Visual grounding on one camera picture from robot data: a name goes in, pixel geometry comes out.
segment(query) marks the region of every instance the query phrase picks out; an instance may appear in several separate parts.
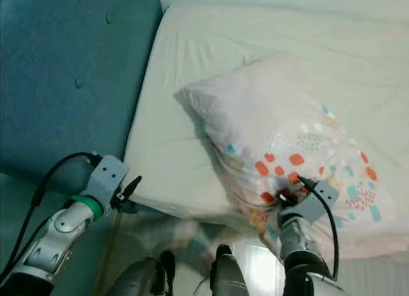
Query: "white fitted sheet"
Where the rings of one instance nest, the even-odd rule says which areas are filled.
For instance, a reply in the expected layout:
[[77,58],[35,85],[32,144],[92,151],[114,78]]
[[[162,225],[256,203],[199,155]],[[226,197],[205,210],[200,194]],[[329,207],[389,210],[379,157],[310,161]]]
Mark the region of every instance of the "white fitted sheet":
[[409,21],[223,5],[172,6],[162,19],[125,155],[125,182],[143,176],[132,200],[236,226],[238,211],[217,176],[211,142],[177,93],[277,51],[302,60],[313,96],[374,160],[406,213]]

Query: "orange dot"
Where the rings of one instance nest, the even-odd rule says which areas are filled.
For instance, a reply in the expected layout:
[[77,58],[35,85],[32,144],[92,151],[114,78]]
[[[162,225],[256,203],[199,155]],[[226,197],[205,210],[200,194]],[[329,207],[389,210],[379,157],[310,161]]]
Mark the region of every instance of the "orange dot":
[[300,180],[298,179],[298,173],[296,173],[295,171],[293,173],[290,173],[288,175],[288,181],[290,181],[292,184],[300,183]]
[[264,157],[266,158],[267,162],[273,162],[275,160],[274,155],[272,155],[271,153],[264,154]]
[[286,173],[281,166],[277,166],[274,171],[277,173],[277,176],[282,176],[284,173]]
[[261,199],[266,203],[271,203],[274,200],[274,197],[271,196],[269,192],[264,192],[261,194]]
[[289,157],[289,161],[294,165],[298,166],[304,163],[304,158],[301,156],[301,154],[296,153],[293,154],[292,156]]
[[268,168],[260,160],[256,163],[256,168],[262,176],[268,175]]
[[368,157],[365,155],[364,152],[360,153],[360,157],[362,157],[362,160],[364,160],[364,162],[367,164],[368,163]]
[[372,180],[377,181],[378,177],[377,177],[377,175],[376,175],[375,170],[373,170],[373,169],[370,168],[370,167],[367,167],[367,168],[366,168],[366,173],[368,174],[368,176],[369,176]]

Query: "green ring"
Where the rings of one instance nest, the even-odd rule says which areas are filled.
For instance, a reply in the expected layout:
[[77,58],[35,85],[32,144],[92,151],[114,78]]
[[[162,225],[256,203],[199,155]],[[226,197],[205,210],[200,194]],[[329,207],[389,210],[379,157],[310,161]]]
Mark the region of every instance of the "green ring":
[[87,205],[91,211],[94,213],[94,221],[96,221],[98,218],[102,216],[102,208],[98,202],[96,202],[93,198],[88,197],[88,196],[79,196],[79,195],[74,195],[71,197],[71,199],[79,201]]

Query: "pillow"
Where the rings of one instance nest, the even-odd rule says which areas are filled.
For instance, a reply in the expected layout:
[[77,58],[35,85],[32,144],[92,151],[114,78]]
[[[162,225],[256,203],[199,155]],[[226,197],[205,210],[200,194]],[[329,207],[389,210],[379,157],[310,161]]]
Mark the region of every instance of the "pillow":
[[[297,174],[339,191],[332,212],[341,257],[408,248],[396,203],[376,168],[328,107],[310,96],[295,57],[281,53],[183,92],[214,143],[227,190],[274,253],[280,248],[275,195],[289,189],[290,199],[302,199]],[[332,256],[327,217],[313,229],[323,253]]]

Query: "teal upholstered headboard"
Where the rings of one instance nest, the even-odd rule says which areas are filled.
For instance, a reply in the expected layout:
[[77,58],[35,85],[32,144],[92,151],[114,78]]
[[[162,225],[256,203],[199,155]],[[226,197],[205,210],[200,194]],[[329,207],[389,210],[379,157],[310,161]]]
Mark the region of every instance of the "teal upholstered headboard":
[[[123,156],[160,0],[1,0],[1,171],[37,180],[77,151]],[[68,164],[59,189],[84,183]]]

